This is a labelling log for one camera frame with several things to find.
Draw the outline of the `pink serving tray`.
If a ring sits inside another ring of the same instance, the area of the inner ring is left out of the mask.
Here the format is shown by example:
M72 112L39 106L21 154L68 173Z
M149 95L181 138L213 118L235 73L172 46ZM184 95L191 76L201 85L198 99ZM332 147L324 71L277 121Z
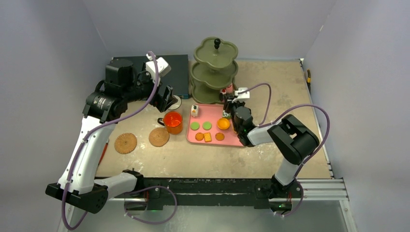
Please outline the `pink serving tray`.
M188 129L186 133L186 138L189 142L193 144L206 144L206 145L223 145L223 146L236 146L242 147L243 145L240 143L236 132L233 129L232 120L230 121L230 128L227 130L220 130L217 127L217 120L222 118L223 107L221 105L210 105L210 104L197 104L199 106L199 114L198 117L189 116L188 120ZM202 128L202 124L206 121L212 123L212 128L210 130L204 130ZM190 123L198 122L200 124L200 128L198 130L191 130ZM195 135L198 132L206 133L210 132L212 135L212 141L206 143L204 139L202 141L196 141ZM223 141L217 141L215 139L215 134L221 132L225 135Z

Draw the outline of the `white roll cake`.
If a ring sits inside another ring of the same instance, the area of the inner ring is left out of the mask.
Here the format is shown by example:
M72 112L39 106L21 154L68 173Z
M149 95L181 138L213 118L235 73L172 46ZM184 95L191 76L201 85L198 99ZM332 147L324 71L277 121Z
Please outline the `white roll cake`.
M190 115L192 117L198 117L198 114L199 114L199 106L196 104L193 104L191 106Z

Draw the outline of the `orange translucent cup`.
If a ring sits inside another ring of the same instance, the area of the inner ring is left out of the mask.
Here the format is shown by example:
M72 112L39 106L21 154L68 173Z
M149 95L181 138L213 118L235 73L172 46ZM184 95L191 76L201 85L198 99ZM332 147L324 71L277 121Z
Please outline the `orange translucent cup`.
M157 119L157 122L165 126L166 130L170 134L180 134L183 130L183 117L182 114L176 111L170 111L164 115L164 117L160 117Z

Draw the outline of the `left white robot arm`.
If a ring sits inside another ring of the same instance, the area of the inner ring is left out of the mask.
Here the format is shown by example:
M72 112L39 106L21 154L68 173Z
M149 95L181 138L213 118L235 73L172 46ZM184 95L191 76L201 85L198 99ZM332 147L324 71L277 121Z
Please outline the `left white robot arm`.
M82 126L66 170L46 194L89 213L98 213L108 199L123 193L137 198L144 193L143 175L124 170L106 179L95 179L106 142L123 119L128 103L144 100L164 112L170 106L172 87L159 94L161 78L171 70L163 58L148 57L141 71L131 61L114 59L105 67L105 78L86 98Z

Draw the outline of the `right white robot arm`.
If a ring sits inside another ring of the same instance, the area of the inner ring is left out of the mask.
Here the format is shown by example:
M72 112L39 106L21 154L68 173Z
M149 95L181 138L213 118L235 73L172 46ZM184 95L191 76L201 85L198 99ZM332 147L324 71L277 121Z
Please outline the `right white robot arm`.
M273 123L257 126L251 110L234 94L222 96L223 110L231 116L233 129L240 143L254 147L274 143L283 161L271 178L270 196L285 197L291 187L296 187L296 176L303 162L322 146L319 138L295 116L284 112Z

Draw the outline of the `green cake slice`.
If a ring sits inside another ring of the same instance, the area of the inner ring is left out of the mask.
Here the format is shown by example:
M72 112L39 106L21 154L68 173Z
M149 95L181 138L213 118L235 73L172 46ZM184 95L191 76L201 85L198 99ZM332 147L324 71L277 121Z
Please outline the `green cake slice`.
M222 117L225 118L225 119L231 119L231 114L223 111L222 112Z

